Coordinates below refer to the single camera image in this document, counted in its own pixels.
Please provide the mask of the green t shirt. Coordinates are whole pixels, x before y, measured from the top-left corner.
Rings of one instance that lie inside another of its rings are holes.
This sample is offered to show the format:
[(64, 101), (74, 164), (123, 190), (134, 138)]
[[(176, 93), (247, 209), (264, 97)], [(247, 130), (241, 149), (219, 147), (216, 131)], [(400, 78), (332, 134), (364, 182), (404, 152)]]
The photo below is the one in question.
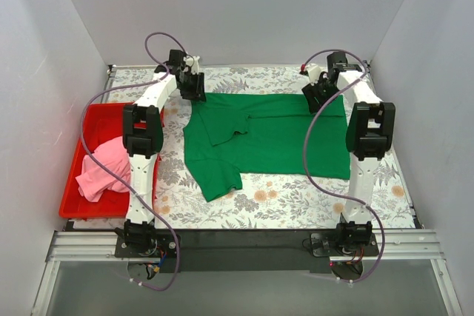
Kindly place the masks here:
[(299, 94), (209, 93), (184, 128), (184, 162), (206, 201), (243, 187), (241, 174), (347, 180), (347, 118), (338, 98), (316, 121)]

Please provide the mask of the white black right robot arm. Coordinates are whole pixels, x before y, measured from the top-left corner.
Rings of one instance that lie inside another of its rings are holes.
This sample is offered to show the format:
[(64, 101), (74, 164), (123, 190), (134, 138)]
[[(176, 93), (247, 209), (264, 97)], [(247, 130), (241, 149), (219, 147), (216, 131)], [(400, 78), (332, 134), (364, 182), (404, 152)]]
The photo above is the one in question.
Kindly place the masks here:
[(325, 50), (327, 67), (306, 60), (300, 73), (309, 82), (302, 92), (316, 119), (338, 98), (351, 105), (345, 145), (350, 154), (349, 192), (336, 227), (315, 232), (310, 245), (315, 256), (330, 253), (376, 256), (379, 249), (373, 234), (371, 207), (375, 171), (393, 142), (395, 106), (382, 101), (367, 83), (367, 65), (351, 64), (344, 50)]

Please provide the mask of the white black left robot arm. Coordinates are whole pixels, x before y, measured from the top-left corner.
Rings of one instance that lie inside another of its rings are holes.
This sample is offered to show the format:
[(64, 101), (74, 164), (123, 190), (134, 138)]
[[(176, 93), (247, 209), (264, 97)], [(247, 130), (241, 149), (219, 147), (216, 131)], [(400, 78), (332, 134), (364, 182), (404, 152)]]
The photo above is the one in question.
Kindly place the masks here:
[(140, 256), (157, 250), (152, 213), (156, 163), (164, 144), (161, 111), (170, 95), (178, 90), (189, 101), (205, 101), (201, 58), (183, 50), (171, 50), (168, 61), (157, 66), (153, 80), (133, 104), (123, 110), (122, 138), (130, 163), (129, 207), (119, 236)]

